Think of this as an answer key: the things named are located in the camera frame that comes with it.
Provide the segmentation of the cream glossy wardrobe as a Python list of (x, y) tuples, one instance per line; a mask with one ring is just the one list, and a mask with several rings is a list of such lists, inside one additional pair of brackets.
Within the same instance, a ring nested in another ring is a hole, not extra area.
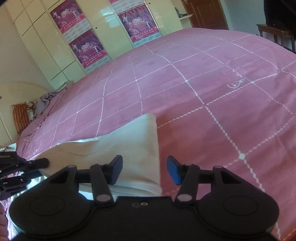
[(25, 47), (54, 89), (181, 30), (171, 1), (6, 1)]

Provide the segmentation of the white pants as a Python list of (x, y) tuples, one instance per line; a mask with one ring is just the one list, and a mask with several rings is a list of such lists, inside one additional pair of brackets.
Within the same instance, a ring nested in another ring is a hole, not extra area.
[[(109, 185), (114, 202), (96, 204), (90, 183), (79, 193), (88, 204), (48, 204), (49, 178), (69, 165), (78, 170), (109, 164), (122, 156), (123, 167)], [(145, 114), (100, 137), (58, 144), (41, 154), (49, 167), (46, 179), (17, 197), (10, 206), (16, 240), (143, 240), (152, 197), (160, 196), (156, 118)]]

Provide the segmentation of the orange striped pillow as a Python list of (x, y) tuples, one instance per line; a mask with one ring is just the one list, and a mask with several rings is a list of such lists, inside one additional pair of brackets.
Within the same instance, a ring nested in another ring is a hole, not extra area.
[(30, 120), (27, 112), (26, 103), (14, 104), (13, 108), (13, 122), (15, 125), (17, 136), (20, 137), (23, 130), (30, 124)]

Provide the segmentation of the lavender crumpled blanket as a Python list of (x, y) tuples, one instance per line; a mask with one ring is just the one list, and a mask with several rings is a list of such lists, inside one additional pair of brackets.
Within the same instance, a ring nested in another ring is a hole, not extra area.
[(35, 103), (33, 120), (36, 120), (40, 116), (48, 115), (51, 110), (58, 104), (61, 97), (65, 94), (67, 89), (63, 89), (60, 92), (48, 92), (41, 96)]

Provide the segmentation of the purple poster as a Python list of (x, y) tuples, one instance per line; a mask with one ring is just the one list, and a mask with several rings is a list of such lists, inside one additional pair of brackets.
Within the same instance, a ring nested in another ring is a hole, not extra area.
[(87, 73), (91, 73), (111, 61), (107, 51), (92, 29), (82, 33), (70, 42), (69, 46)]
[(162, 36), (144, 1), (115, 0), (110, 3), (135, 47)]
[(62, 2), (50, 14), (67, 43), (91, 29), (90, 23), (75, 0)]

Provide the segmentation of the dark wooden side table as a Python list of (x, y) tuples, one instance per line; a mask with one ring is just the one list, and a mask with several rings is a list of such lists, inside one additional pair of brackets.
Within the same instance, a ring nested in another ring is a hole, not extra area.
[[(280, 44), (285, 49), (295, 53), (295, 39), (291, 31), (274, 28), (271, 26), (267, 26), (266, 24), (257, 24), (257, 28), (258, 28), (260, 37), (263, 37), (264, 33), (271, 34), (273, 35), (274, 42), (276, 44)], [(290, 40), (291, 48), (288, 48), (285, 45), (286, 39)]]

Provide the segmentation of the purple poster right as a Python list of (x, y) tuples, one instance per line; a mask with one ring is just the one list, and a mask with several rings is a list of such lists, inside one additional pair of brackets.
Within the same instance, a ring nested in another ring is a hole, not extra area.
[(135, 47), (162, 36), (144, 1), (115, 0), (110, 3)]

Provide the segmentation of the brown wooden door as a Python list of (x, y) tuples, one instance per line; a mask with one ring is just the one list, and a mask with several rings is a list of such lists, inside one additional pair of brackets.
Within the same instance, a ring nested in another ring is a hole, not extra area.
[(227, 20), (219, 0), (181, 1), (190, 17), (193, 28), (229, 30)]

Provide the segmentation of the purple poster upper left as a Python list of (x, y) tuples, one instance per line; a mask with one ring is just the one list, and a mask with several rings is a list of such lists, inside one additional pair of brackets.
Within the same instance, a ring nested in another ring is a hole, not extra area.
[(91, 29), (90, 23), (75, 0), (62, 2), (50, 14), (67, 43)]

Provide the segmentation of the purple poster lower left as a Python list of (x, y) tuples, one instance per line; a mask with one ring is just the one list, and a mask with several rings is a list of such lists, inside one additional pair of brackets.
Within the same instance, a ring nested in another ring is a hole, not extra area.
[(70, 42), (69, 46), (87, 73), (91, 73), (111, 61), (107, 51), (92, 29), (82, 33)]

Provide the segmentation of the white patterned pillow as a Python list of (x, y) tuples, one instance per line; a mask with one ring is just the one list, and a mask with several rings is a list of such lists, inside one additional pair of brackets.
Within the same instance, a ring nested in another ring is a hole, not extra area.
[(36, 112), (36, 101), (27, 101), (27, 112), (28, 112), (28, 117), (30, 121), (33, 121), (35, 119), (35, 112)]

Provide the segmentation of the pink checked bed sheet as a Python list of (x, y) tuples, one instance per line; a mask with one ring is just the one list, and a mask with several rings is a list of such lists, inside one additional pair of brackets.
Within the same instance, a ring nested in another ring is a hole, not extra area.
[(188, 28), (103, 65), (54, 100), (17, 142), (25, 159), (156, 116), (161, 187), (172, 155), (221, 165), (272, 196), (279, 240), (295, 240), (295, 54), (243, 32)]

